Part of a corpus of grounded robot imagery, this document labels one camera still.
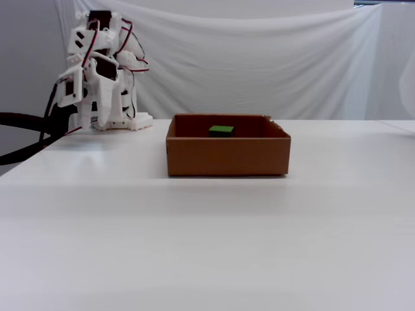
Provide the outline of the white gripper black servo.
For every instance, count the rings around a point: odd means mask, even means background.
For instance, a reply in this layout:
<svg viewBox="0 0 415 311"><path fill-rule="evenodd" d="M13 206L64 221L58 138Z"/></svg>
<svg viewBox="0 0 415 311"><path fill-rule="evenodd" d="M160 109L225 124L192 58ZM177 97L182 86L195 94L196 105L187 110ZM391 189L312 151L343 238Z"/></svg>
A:
<svg viewBox="0 0 415 311"><path fill-rule="evenodd" d="M99 54L88 60L82 73L82 102L79 106L80 125L88 129L92 118L92 105L97 95L98 124L103 127L110 118L113 91L118 86L118 63Z"/></svg>

